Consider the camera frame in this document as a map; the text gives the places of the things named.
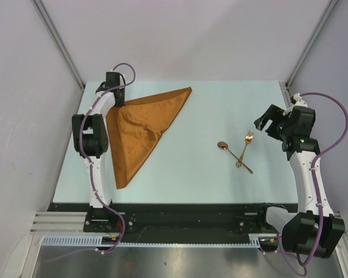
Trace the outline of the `gold fork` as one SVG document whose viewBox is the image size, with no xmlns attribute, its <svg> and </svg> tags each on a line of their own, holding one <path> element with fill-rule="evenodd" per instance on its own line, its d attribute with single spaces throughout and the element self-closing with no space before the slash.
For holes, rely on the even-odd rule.
<svg viewBox="0 0 348 278">
<path fill-rule="evenodd" d="M 237 168 L 240 168 L 242 166 L 242 163 L 243 163 L 243 158 L 244 158 L 244 154 L 245 154 L 245 151 L 246 151 L 246 148 L 247 146 L 251 143 L 252 139 L 253 139 L 253 135 L 254 135 L 254 131 L 253 130 L 250 130 L 248 132 L 248 134 L 246 135 L 245 137 L 245 146 L 244 146 L 244 149 L 242 151 L 242 154 L 238 160 L 238 162 L 235 164 Z"/>
</svg>

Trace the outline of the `orange cloth napkin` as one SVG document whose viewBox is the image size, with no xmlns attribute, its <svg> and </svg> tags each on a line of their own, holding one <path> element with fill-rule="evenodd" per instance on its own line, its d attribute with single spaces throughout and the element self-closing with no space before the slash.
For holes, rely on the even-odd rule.
<svg viewBox="0 0 348 278">
<path fill-rule="evenodd" d="M 132 181 L 184 107 L 191 87 L 129 100 L 106 117 L 115 186 Z"/>
</svg>

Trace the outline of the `copper spoon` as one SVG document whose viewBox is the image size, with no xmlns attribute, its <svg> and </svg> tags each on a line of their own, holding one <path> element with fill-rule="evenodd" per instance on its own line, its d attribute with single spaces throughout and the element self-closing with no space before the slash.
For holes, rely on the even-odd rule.
<svg viewBox="0 0 348 278">
<path fill-rule="evenodd" d="M 238 158 L 237 156 L 235 156 L 235 154 L 232 153 L 232 151 L 229 149 L 229 146 L 228 146 L 228 144 L 227 144 L 226 142 L 224 142 L 224 141 L 219 141 L 219 142 L 217 143 L 217 146 L 218 146 L 220 149 L 222 149 L 222 150 L 227 151 L 228 153 L 230 153 L 231 156 L 234 157 L 234 158 L 237 160 L 237 162 L 236 162 L 236 167 L 244 167 L 245 169 L 248 170 L 248 172 L 249 172 L 250 174 L 253 174 L 253 171 L 252 171 L 247 165 L 245 165 L 245 164 L 240 160 L 240 158 Z"/>
</svg>

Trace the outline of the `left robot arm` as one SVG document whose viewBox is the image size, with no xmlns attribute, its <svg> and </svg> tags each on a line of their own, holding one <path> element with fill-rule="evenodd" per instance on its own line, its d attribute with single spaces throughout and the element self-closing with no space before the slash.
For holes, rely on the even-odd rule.
<svg viewBox="0 0 348 278">
<path fill-rule="evenodd" d="M 74 149 L 83 159 L 90 186 L 89 205 L 103 209 L 111 203 L 104 173 L 109 147 L 106 116 L 115 104 L 125 101 L 125 77 L 119 72 L 106 73 L 106 80 L 96 90 L 95 100 L 84 114 L 71 118 Z"/>
</svg>

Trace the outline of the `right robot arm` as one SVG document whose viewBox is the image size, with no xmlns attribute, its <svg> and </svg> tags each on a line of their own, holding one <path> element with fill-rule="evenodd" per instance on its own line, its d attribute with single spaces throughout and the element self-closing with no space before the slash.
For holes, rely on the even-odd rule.
<svg viewBox="0 0 348 278">
<path fill-rule="evenodd" d="M 320 147 L 310 133 L 316 121 L 315 110 L 294 105 L 289 112 L 271 105 L 254 125 L 282 142 L 282 151 L 292 167 L 298 193 L 298 211 L 290 213 L 276 204 L 264 204 L 256 217 L 262 232 L 273 228 L 280 233 L 285 251 L 318 258 L 329 258 L 344 234 L 345 224 L 336 218 L 324 192 L 320 174 Z"/>
</svg>

